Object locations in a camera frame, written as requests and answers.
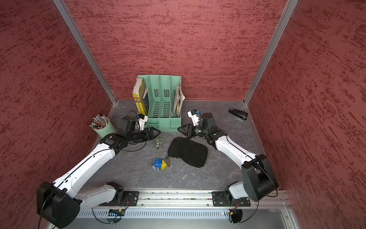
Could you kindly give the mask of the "green cord charm decoration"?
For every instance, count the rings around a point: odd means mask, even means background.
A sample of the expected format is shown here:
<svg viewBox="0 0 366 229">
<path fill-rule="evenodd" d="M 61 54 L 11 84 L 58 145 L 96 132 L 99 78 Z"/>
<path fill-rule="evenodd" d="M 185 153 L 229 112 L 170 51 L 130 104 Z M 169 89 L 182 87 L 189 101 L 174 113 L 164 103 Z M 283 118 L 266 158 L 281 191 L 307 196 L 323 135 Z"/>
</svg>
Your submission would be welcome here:
<svg viewBox="0 0 366 229">
<path fill-rule="evenodd" d="M 160 149 L 162 147 L 163 142 L 164 142 L 163 139 L 160 139 L 160 138 L 155 139 L 155 144 L 156 144 L 157 149 Z"/>
</svg>

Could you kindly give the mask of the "black fabric bag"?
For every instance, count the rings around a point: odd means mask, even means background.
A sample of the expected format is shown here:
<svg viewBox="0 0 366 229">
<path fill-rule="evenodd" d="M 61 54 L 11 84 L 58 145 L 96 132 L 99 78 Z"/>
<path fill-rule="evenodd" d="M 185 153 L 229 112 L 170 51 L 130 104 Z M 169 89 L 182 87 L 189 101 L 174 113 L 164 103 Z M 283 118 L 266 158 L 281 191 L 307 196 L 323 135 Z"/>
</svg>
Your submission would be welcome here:
<svg viewBox="0 0 366 229">
<path fill-rule="evenodd" d="M 192 141 L 189 137 L 175 138 L 168 149 L 168 157 L 180 158 L 185 163 L 196 168 L 202 168 L 207 160 L 208 148 Z"/>
</svg>

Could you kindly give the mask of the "blue yellow figure keychain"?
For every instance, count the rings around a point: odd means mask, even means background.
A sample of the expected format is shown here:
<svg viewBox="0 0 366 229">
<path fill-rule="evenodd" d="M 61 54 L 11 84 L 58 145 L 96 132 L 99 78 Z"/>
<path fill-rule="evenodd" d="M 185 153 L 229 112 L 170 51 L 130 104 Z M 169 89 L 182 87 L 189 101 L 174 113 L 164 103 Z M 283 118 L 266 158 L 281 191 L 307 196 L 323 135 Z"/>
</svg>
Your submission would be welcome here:
<svg viewBox="0 0 366 229">
<path fill-rule="evenodd" d="M 165 170 L 165 168 L 167 167 L 167 163 L 165 162 L 165 160 L 163 159 L 156 159 L 153 164 L 152 164 L 152 168 L 154 171 L 159 171 L 159 170 Z"/>
</svg>

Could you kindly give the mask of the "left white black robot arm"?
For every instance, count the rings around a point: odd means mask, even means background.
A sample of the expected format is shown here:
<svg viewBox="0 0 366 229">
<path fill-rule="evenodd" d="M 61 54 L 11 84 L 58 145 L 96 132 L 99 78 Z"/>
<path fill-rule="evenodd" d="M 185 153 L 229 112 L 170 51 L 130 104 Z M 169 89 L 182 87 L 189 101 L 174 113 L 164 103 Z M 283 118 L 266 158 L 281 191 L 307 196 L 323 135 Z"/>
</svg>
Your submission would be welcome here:
<svg viewBox="0 0 366 229">
<path fill-rule="evenodd" d="M 108 182 L 100 188 L 80 193 L 84 184 L 108 161 L 129 145 L 156 139 L 161 131 L 145 127 L 148 117 L 123 117 L 123 127 L 105 135 L 100 143 L 75 167 L 56 179 L 44 182 L 37 189 L 37 214 L 55 227 L 62 229 L 71 224 L 81 211 L 102 204 L 128 204 L 123 186 Z"/>
</svg>

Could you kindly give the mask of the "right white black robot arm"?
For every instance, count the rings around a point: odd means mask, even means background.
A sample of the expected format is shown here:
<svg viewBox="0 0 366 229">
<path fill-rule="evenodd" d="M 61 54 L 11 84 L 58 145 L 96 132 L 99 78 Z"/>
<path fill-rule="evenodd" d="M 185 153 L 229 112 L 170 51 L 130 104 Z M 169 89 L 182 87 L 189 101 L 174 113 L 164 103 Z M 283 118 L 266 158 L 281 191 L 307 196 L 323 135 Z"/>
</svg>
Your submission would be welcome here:
<svg viewBox="0 0 366 229">
<path fill-rule="evenodd" d="M 278 191 L 278 182 L 266 155 L 256 155 L 235 143 L 228 133 L 217 127 L 211 113 L 188 112 L 192 123 L 178 128 L 187 137 L 202 137 L 209 145 L 228 156 L 242 171 L 242 181 L 229 185 L 226 194 L 232 200 L 250 198 L 259 202 Z"/>
</svg>

